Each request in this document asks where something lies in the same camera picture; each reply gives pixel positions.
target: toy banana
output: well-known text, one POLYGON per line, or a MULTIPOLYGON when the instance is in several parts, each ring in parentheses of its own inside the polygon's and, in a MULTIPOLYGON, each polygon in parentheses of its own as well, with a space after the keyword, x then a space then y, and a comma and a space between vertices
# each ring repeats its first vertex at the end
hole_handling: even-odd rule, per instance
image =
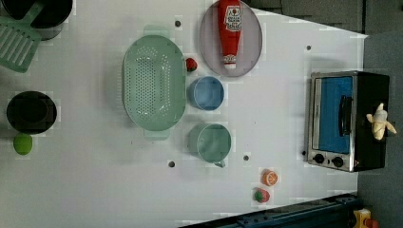
POLYGON ((387 121, 388 112, 383 109, 383 103, 376 109, 374 115, 367 114, 367 120, 373 124, 373 134, 377 140, 382 140, 385 134, 385 128, 396 134, 394 127, 387 121))

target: gray plate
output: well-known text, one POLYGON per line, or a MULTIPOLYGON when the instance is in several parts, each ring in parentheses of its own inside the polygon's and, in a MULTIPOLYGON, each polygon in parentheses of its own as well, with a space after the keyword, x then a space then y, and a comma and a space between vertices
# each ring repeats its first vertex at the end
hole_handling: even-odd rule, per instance
POLYGON ((221 40, 218 26, 218 2, 213 4, 201 21, 200 46, 205 62, 216 73, 238 77, 249 72, 258 62, 261 53, 261 27, 258 17, 240 2, 242 34, 237 55, 237 68, 226 69, 223 65, 221 40))

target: black cup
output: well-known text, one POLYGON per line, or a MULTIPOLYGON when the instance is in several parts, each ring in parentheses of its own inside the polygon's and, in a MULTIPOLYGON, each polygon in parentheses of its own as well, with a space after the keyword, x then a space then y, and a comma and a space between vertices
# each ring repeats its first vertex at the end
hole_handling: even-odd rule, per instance
POLYGON ((4 9, 15 20, 24 18, 35 1, 42 1, 44 9, 32 22, 31 27, 41 34, 42 40, 57 36, 71 13, 73 0, 1 0, 4 9))
POLYGON ((40 134, 56 121, 57 109, 49 96, 27 91, 13 97, 7 107, 7 118, 12 127, 25 134, 40 134))

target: green lime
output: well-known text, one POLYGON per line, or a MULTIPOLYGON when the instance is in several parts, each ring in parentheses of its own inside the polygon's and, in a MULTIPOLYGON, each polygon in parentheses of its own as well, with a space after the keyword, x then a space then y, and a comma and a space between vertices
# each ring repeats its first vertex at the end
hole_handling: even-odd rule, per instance
POLYGON ((20 155, 29 154, 32 149, 32 137, 31 135, 19 133, 14 138, 14 149, 20 155))

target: light blue bowl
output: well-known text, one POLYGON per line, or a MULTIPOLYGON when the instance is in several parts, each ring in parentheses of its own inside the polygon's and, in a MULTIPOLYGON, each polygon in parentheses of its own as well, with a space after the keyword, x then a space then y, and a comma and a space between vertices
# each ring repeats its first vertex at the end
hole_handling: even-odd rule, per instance
POLYGON ((224 88, 218 79, 204 77, 190 85, 187 95, 193 106, 201 110, 212 111, 219 108, 224 100, 224 88))

